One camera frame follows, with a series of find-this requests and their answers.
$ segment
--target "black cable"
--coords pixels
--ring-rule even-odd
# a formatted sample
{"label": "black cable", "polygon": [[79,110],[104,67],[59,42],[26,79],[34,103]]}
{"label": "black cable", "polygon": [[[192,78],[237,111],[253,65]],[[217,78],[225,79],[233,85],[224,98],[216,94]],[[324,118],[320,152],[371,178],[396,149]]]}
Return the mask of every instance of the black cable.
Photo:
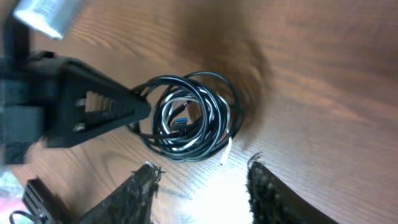
{"label": "black cable", "polygon": [[28,219],[29,219],[30,221],[32,221],[33,223],[38,223],[38,222],[39,222],[39,219],[38,219],[37,217],[35,217],[35,216],[33,216],[33,215],[31,215],[31,214],[29,214],[29,213],[27,213],[27,212],[24,212],[24,211],[15,211],[15,212],[12,212],[12,213],[10,214],[10,217],[9,217],[10,224],[15,224],[14,215],[22,215],[23,217],[28,218]]}
{"label": "black cable", "polygon": [[[213,90],[192,79],[203,75],[217,77],[228,84],[234,98],[233,113],[229,112],[229,105],[225,100]],[[238,93],[231,82],[219,73],[194,72],[184,77],[163,75],[133,88],[131,92],[147,98],[153,90],[163,85],[168,87],[154,106],[152,134],[141,133],[139,123],[127,126],[153,152],[173,161],[202,161],[227,146],[229,138],[235,137],[241,128],[244,110]],[[173,101],[184,98],[190,100],[186,100],[186,103],[170,111],[170,104]],[[202,116],[179,131],[173,133],[167,130],[171,121],[193,101],[199,104]],[[167,124],[164,121],[165,111],[168,116]],[[228,116],[231,116],[230,123],[228,123]]]}

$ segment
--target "black device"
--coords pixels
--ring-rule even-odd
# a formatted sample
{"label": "black device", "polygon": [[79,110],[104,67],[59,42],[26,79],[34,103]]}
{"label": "black device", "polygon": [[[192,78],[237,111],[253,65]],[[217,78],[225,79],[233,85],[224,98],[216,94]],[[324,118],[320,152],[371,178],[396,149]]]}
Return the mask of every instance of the black device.
{"label": "black device", "polygon": [[29,180],[22,198],[29,213],[15,211],[10,223],[14,224],[14,215],[23,215],[35,224],[150,224],[152,199],[162,173],[160,167],[147,162],[102,202],[76,219],[40,179]]}
{"label": "black device", "polygon": [[[248,162],[248,203],[253,223],[336,223],[298,196],[257,158],[256,154]],[[35,224],[149,224],[152,198],[158,191],[158,182],[163,173],[161,168],[147,163],[80,218],[71,217],[63,203],[39,179],[29,180],[22,198],[29,213],[16,211],[10,216],[10,221],[14,224],[14,215],[19,214],[30,218]]]}
{"label": "black device", "polygon": [[29,146],[42,136],[49,148],[72,147],[148,117],[150,105],[143,97],[84,62],[53,52],[32,54],[29,28],[12,12],[3,39],[0,145],[5,164],[23,164]]}

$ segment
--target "metal object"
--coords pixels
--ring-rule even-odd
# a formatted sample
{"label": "metal object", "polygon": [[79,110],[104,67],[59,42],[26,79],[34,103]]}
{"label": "metal object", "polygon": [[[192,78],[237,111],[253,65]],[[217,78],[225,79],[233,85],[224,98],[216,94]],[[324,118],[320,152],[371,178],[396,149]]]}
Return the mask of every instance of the metal object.
{"label": "metal object", "polygon": [[36,223],[150,224],[152,199],[158,191],[162,173],[153,164],[143,165],[135,175],[79,219],[71,217],[63,203],[39,179],[28,181],[22,201]]}
{"label": "metal object", "polygon": [[62,39],[83,0],[22,0],[14,16],[53,39]]}
{"label": "metal object", "polygon": [[[148,117],[146,100],[89,65],[53,52],[31,55],[29,28],[12,14],[3,36],[0,144],[6,164],[22,164],[41,136],[47,147],[72,147]],[[98,97],[90,100],[89,93]],[[101,106],[88,110],[87,103]]]}

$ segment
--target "wooden table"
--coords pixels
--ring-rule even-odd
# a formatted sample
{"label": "wooden table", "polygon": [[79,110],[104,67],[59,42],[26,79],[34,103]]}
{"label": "wooden table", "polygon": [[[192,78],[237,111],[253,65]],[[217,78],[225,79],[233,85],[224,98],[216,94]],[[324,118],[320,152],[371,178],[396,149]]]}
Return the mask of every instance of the wooden table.
{"label": "wooden table", "polygon": [[173,163],[126,128],[72,149],[29,151],[12,167],[39,176],[75,215],[144,161],[167,175],[155,223],[249,223],[246,162],[262,161],[341,223],[398,222],[398,1],[91,0],[61,42],[128,87],[154,76],[217,70],[244,93],[247,122],[221,154]]}

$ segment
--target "black wire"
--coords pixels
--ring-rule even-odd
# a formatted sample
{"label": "black wire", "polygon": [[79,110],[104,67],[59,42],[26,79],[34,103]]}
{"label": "black wire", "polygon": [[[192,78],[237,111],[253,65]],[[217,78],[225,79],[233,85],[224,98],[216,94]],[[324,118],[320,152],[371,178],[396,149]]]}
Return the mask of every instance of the black wire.
{"label": "black wire", "polygon": [[10,214],[10,217],[9,217],[10,224],[15,224],[14,215],[22,215],[23,217],[28,218],[28,219],[29,219],[30,221],[32,221],[33,223],[38,223],[38,221],[39,221],[39,219],[38,219],[37,217],[35,217],[35,216],[33,216],[33,215],[31,215],[31,214],[29,214],[29,213],[27,213],[27,212],[24,212],[24,211],[15,211],[15,212],[12,212],[12,213]]}
{"label": "black wire", "polygon": [[[228,127],[227,123],[227,107],[220,100],[218,95],[204,84],[192,79],[196,76],[209,75],[219,78],[228,84],[234,97],[233,112],[231,113],[231,126],[229,133],[225,134]],[[163,92],[159,101],[154,106],[154,114],[152,118],[152,134],[141,133],[139,123],[128,125],[128,129],[137,134],[144,144],[153,152],[167,157],[173,161],[202,161],[222,150],[227,144],[229,137],[235,137],[241,128],[244,120],[244,110],[241,107],[237,91],[231,82],[224,76],[216,72],[194,72],[184,77],[175,75],[163,75],[149,80],[147,83],[141,84],[131,90],[133,94],[140,95],[143,98],[162,85],[168,87]],[[195,97],[200,105],[202,116],[192,124],[187,125],[181,131],[172,134],[166,133],[162,126],[161,111],[164,108],[164,100],[170,94],[174,93],[169,100],[191,94]],[[171,120],[178,116],[191,101],[175,108],[171,115]],[[213,110],[214,119],[209,120],[210,107]],[[188,142],[199,137],[199,139],[190,147],[182,151],[173,151],[172,148],[185,146]],[[164,139],[172,140],[173,143],[165,142]]]}

